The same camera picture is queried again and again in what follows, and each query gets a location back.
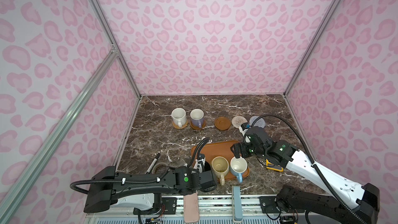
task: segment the mug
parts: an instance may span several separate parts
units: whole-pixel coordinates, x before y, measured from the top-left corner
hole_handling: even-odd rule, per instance
[[[205,122],[205,114],[201,109],[193,109],[191,111],[191,119],[192,125],[202,128]]]
[[[215,157],[211,161],[211,167],[213,168],[216,177],[220,179],[220,184],[225,184],[225,176],[229,172],[228,160],[225,157]]]
[[[187,115],[185,110],[182,108],[176,108],[172,111],[173,122],[178,126],[182,127],[187,122]]]
[[[239,183],[242,182],[242,174],[248,169],[248,164],[246,160],[242,157],[236,158],[233,157],[231,159],[231,173],[236,176],[236,179]]]

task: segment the blue vented panel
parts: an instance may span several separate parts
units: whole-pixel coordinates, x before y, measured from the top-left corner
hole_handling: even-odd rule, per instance
[[[100,218],[97,224],[138,224],[138,218]],[[166,217],[162,224],[184,224],[184,217]],[[234,223],[232,217],[201,217],[198,224]],[[280,224],[280,222],[267,217],[243,217],[242,224]]]

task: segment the blue mug handle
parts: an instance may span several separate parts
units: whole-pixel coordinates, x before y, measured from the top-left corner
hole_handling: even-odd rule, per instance
[[[239,183],[242,183],[242,173],[237,174],[236,179],[238,180]]]

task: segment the orange serving tray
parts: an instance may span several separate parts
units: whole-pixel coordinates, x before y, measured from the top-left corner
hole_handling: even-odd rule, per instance
[[[224,141],[224,142],[218,142],[218,143],[211,143],[211,144],[206,144],[200,153],[204,154],[206,157],[206,161],[211,165],[211,161],[215,157],[225,157],[229,162],[231,159],[234,157],[234,154],[231,151],[231,146],[235,143],[239,143],[237,140],[230,140],[230,141]],[[195,150],[196,146],[192,147],[191,149],[191,156],[193,154],[193,151]],[[245,173],[242,174],[242,177],[247,177],[249,175],[249,167],[245,171]],[[231,172],[228,172],[228,174],[225,176],[225,180],[232,180],[236,179],[236,176],[234,176]]]

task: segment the pink patterned wall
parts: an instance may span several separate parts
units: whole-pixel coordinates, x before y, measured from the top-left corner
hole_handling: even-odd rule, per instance
[[[0,201],[109,52],[87,0],[0,0]]]
[[[113,164],[136,101],[115,61],[10,224],[81,223],[86,198],[69,184]]]
[[[99,0],[143,94],[284,92],[331,0]]]
[[[344,0],[289,101],[317,159],[380,188],[398,220],[398,2]]]

